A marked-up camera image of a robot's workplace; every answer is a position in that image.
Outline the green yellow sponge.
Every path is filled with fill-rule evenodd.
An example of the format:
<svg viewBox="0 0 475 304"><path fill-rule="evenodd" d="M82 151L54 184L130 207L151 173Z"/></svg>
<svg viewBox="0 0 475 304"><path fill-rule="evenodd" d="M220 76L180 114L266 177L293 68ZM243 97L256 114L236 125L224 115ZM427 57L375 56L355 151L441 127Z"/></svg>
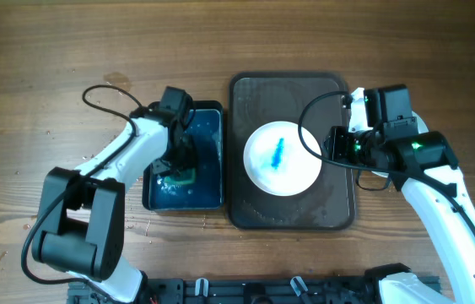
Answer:
<svg viewBox="0 0 475 304"><path fill-rule="evenodd" d="M163 178L164 183L176 186L193 184L196 181L197 173L194 168L183 171L174 171Z"/></svg>

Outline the white plate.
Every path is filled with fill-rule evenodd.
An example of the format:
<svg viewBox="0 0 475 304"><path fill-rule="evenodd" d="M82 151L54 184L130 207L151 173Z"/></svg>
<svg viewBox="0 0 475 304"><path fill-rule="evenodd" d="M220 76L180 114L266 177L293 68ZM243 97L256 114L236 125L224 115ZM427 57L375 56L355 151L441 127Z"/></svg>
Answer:
<svg viewBox="0 0 475 304"><path fill-rule="evenodd" d="M242 160L247 176L263 192L281 197L304 192L320 175L320 145L294 122L270 122L246 141Z"/></svg>
<svg viewBox="0 0 475 304"><path fill-rule="evenodd" d="M351 133L355 133L358 131L368 131L371 130L372 127L368 126L367 118L366 118L366 109L364 104L364 88L358 87L351 93L353 101L350 105L350 118L349 118L349 129ZM417 119L418 124L418 132L419 133L427 133L429 131L428 127L426 126L424 120L417 114L415 111L412 111L412 114ZM372 171L377 176L387 178L386 173Z"/></svg>

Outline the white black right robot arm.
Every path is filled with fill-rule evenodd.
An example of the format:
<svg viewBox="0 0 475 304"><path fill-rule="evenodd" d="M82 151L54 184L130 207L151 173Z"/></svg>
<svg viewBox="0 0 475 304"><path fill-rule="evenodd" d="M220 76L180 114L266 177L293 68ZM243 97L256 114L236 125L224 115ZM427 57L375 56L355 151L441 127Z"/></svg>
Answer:
<svg viewBox="0 0 475 304"><path fill-rule="evenodd" d="M406 128L334 127L325 147L329 164L387 175L429 233L456 302L475 303L475 208L446 138Z"/></svg>

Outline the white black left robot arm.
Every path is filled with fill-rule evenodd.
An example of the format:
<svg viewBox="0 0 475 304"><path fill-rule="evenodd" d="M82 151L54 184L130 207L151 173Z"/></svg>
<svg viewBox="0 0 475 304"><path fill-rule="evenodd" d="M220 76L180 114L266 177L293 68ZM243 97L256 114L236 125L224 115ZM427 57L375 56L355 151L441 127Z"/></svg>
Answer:
<svg viewBox="0 0 475 304"><path fill-rule="evenodd" d="M194 110L139 107L116 138L73 170L56 167L45 178L38 218L22 249L21 267L34 282L27 258L67 273L59 284L79 283L92 297L116 303L155 303L148 277L122 255L125 196L148 167L182 173L192 166L186 130Z"/></svg>

